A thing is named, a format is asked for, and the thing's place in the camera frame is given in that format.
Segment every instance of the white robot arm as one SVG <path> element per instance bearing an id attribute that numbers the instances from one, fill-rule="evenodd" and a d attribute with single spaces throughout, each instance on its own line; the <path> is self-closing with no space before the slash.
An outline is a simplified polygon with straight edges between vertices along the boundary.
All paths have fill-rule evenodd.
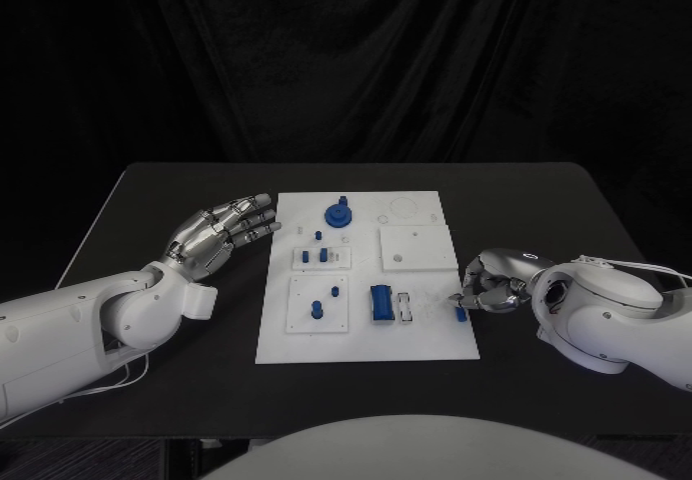
<path id="1" fill-rule="evenodd" d="M 182 316 L 206 320 L 216 289 L 195 283 L 235 248 L 281 228 L 258 226 L 267 194 L 200 210 L 164 256 L 127 272 L 0 305 L 0 420 L 42 407 L 146 355 L 176 333 Z M 118 340 L 104 345 L 101 330 Z"/>
<path id="2" fill-rule="evenodd" d="M 686 277 L 663 267 L 584 256 L 554 265 L 531 253 L 490 249 L 469 265 L 464 291 L 450 303 L 508 312 L 531 300 L 538 336 L 570 360 L 608 374 L 636 363 L 692 391 L 692 288 L 659 293 L 616 263 Z M 486 289 L 479 295 L 477 283 Z"/>

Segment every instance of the black backdrop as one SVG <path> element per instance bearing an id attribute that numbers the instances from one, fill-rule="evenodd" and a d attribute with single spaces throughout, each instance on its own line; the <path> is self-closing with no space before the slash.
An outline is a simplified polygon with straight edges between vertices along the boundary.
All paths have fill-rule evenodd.
<path id="1" fill-rule="evenodd" d="M 52 288 L 143 161 L 574 161 L 649 259 L 692 270 L 689 2 L 26 0 L 2 18 L 0 300 Z"/>

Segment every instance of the white cable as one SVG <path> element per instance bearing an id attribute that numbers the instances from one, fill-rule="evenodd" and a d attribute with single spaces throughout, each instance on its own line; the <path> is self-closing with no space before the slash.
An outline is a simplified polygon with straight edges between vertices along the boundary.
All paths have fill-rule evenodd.
<path id="1" fill-rule="evenodd" d="M 146 365 L 144 365 L 144 371 L 141 372 L 140 376 L 131 380 L 130 382 L 127 383 L 123 383 L 127 381 L 127 379 L 130 378 L 130 366 L 128 364 L 125 363 L 125 378 L 115 384 L 115 385 L 111 385 L 108 387 L 98 387 L 98 388 L 92 388 L 89 390 L 84 390 L 81 392 L 76 392 L 76 393 L 72 393 L 69 395 L 66 395 L 65 397 L 59 398 L 58 400 L 55 400 L 53 402 L 48 403 L 46 405 L 42 405 L 40 407 L 35 408 L 33 410 L 29 410 L 27 412 L 22 413 L 22 415 L 17 415 L 14 418 L 12 418 L 10 420 L 7 420 L 2 425 L 0 425 L 0 430 L 10 426 L 17 420 L 22 420 L 26 416 L 29 416 L 32 413 L 38 412 L 39 410 L 42 410 L 43 408 L 49 407 L 51 405 L 55 405 L 56 403 L 62 403 L 65 400 L 68 400 L 69 398 L 75 398 L 75 397 L 81 397 L 84 395 L 94 395 L 95 393 L 101 393 L 101 392 L 107 392 L 108 390 L 113 390 L 114 388 L 121 388 L 121 387 L 127 387 L 128 385 L 131 385 L 134 382 L 138 382 L 141 380 L 141 378 L 144 377 L 144 375 L 147 374 L 149 372 L 149 353 L 144 355 L 144 360 L 146 360 Z"/>
<path id="2" fill-rule="evenodd" d="M 598 258 L 598 257 L 588 257 L 588 258 L 611 263 L 613 265 L 621 265 L 623 267 L 637 268 L 640 270 L 650 270 L 653 272 L 668 273 L 669 275 L 675 275 L 681 279 L 681 283 L 685 288 L 688 287 L 688 282 L 685 281 L 685 279 L 692 280 L 692 276 L 685 275 L 681 272 L 675 271 L 672 268 L 663 267 L 660 265 L 652 265 L 649 263 L 623 262 L 620 260 L 608 260 L 607 258 Z"/>

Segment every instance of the blue object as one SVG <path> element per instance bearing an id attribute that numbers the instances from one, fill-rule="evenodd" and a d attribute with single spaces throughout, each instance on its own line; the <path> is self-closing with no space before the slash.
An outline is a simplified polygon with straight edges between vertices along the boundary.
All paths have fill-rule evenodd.
<path id="1" fill-rule="evenodd" d="M 372 295 L 372 319 L 394 320 L 392 288 L 389 285 L 371 287 Z"/>
<path id="2" fill-rule="evenodd" d="M 324 316 L 324 312 L 322 311 L 322 302 L 313 302 L 313 318 L 319 320 Z"/>
<path id="3" fill-rule="evenodd" d="M 466 310 L 457 307 L 457 321 L 466 322 Z"/>
<path id="4" fill-rule="evenodd" d="M 324 220 L 327 224 L 335 228 L 343 228 L 353 219 L 353 213 L 349 208 L 349 199 L 346 197 L 339 198 L 339 203 L 332 205 L 324 212 Z"/>

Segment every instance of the black table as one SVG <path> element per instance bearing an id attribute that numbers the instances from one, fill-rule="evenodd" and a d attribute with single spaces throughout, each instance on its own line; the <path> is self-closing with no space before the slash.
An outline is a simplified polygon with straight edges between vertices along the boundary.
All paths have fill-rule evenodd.
<path id="1" fill-rule="evenodd" d="M 437 190 L 460 265 L 489 247 L 564 262 L 642 261 L 587 172 L 572 164 L 137 164 L 121 178 L 63 285 L 138 270 L 200 208 L 267 192 Z M 692 395 L 632 365 L 603 375 L 536 339 L 531 308 L 476 313 L 480 361 L 255 365 L 270 240 L 208 283 L 211 321 L 185 320 L 133 386 L 72 399 L 0 430 L 7 437 L 271 438 L 385 414 L 476 417 L 549 433 L 692 431 Z"/>

